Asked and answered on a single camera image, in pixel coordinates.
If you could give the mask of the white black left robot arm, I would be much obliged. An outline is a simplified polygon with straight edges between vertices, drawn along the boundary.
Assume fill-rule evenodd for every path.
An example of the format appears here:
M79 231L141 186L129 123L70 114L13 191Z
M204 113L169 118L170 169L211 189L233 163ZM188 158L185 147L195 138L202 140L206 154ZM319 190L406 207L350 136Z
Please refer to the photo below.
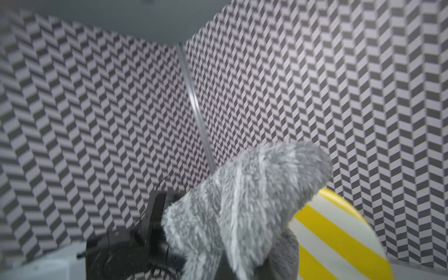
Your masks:
M126 280L130 276L161 270L177 278L186 256L168 244L162 228L163 213L181 199L184 191L151 191L147 208L137 225L109 231L86 243L77 254L84 260L88 280Z

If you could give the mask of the yellow striped round plate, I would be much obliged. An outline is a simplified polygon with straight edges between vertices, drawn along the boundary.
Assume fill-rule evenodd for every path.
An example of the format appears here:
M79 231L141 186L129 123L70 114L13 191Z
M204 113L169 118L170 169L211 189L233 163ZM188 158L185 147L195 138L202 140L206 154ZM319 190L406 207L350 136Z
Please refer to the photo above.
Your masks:
M375 231L343 197L321 189L289 223L299 244L299 280L392 280Z

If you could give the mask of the grey striped fluffy cloth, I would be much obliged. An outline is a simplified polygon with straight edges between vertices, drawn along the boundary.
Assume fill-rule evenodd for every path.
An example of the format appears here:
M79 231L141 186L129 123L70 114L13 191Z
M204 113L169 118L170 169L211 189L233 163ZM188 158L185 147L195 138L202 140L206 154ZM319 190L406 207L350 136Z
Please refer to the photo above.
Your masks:
M333 174L329 155L305 141L247 150L163 213L168 244L185 254L183 280L211 280L226 258L239 280L265 261L273 279L298 276L299 244L289 223Z

